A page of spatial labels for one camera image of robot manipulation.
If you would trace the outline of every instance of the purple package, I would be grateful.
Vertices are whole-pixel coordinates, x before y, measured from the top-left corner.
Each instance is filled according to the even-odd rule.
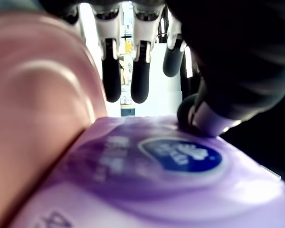
[[[285,183],[175,117],[98,119],[10,226],[251,227],[285,228]]]

